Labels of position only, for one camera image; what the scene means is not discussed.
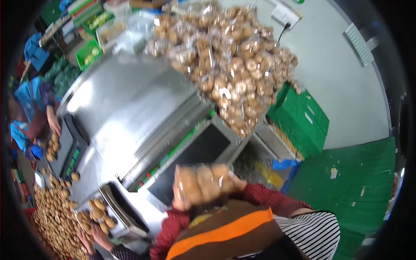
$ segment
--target green floor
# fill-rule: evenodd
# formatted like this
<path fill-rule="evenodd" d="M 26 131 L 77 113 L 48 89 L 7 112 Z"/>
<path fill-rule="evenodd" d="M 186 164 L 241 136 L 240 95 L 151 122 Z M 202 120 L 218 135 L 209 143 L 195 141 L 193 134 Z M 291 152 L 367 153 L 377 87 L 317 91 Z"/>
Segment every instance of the green floor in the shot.
<path fill-rule="evenodd" d="M 395 151 L 391 137 L 325 150 L 301 165 L 287 195 L 313 209 L 335 213 L 341 240 L 334 259 L 353 259 L 365 236 L 383 222 L 393 187 Z"/>

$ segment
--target brown apron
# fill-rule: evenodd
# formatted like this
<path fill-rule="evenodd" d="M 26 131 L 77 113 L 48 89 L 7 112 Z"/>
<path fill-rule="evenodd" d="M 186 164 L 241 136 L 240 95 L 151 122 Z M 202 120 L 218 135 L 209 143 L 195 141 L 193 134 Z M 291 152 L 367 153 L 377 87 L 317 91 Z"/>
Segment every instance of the brown apron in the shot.
<path fill-rule="evenodd" d="M 284 236 L 267 206 L 229 200 L 192 221 L 166 260 L 229 259 L 262 251 Z"/>
<path fill-rule="evenodd" d="M 44 130 L 45 126 L 48 123 L 48 117 L 46 111 L 41 111 L 36 107 L 35 101 L 33 100 L 33 84 L 30 83 L 30 95 L 32 97 L 32 107 L 35 110 L 35 114 L 32 118 L 32 122 L 29 125 L 29 128 L 25 131 L 13 123 L 17 129 L 19 129 L 27 138 L 29 138 L 30 142 L 33 141 L 41 135 L 42 131 Z M 55 102 L 54 112 L 58 109 L 59 102 Z"/>

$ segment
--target red striped sleeve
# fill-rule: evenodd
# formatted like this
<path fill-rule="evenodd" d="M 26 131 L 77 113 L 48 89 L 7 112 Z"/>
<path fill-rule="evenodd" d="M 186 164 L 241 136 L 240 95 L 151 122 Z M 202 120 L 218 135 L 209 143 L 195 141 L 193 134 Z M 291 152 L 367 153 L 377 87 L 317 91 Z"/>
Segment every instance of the red striped sleeve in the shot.
<path fill-rule="evenodd" d="M 168 217 L 162 222 L 162 229 L 156 238 L 156 243 L 150 248 L 151 260 L 166 258 L 169 249 L 175 243 L 182 230 L 186 229 L 190 222 L 189 213 L 175 208 L 166 212 Z"/>
<path fill-rule="evenodd" d="M 278 191 L 269 190 L 260 183 L 248 183 L 243 190 L 243 200 L 254 205 L 270 206 L 273 214 L 282 217 L 289 217 L 292 212 L 299 208 L 312 209 L 305 202 L 288 198 Z"/>

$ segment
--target cardboard box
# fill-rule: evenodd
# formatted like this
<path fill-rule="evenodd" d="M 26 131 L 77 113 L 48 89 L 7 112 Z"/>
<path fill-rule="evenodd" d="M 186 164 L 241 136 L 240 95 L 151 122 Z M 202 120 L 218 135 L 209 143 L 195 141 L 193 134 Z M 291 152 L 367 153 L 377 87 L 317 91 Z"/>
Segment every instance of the cardboard box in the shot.
<path fill-rule="evenodd" d="M 130 6 L 135 8 L 161 8 L 168 0 L 130 0 Z"/>

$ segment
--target blue jacket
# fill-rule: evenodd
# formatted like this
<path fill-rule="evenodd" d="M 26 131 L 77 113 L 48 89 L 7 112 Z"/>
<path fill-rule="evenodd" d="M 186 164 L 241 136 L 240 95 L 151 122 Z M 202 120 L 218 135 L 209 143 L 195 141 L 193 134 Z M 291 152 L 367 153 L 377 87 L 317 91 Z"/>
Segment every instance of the blue jacket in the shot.
<path fill-rule="evenodd" d="M 46 59 L 49 57 L 49 52 L 44 51 L 39 47 L 39 40 L 42 38 L 40 33 L 32 35 L 25 44 L 25 60 L 31 60 L 36 71 L 40 71 Z"/>
<path fill-rule="evenodd" d="M 40 94 L 40 78 L 36 77 L 32 79 L 33 84 L 33 101 L 35 102 L 36 108 L 41 111 L 46 110 L 46 106 L 42 100 Z M 15 91 L 15 98 L 19 100 L 22 104 L 23 110 L 27 116 L 29 123 L 32 122 L 33 116 L 35 115 L 35 110 L 32 106 L 32 96 L 30 95 L 30 81 L 23 82 L 20 87 Z M 29 129 L 29 124 L 22 123 L 17 120 L 13 121 L 18 127 L 27 131 Z M 26 153 L 27 145 L 31 144 L 27 136 L 25 136 L 14 124 L 10 124 L 10 133 L 13 139 L 16 141 L 19 148 Z"/>

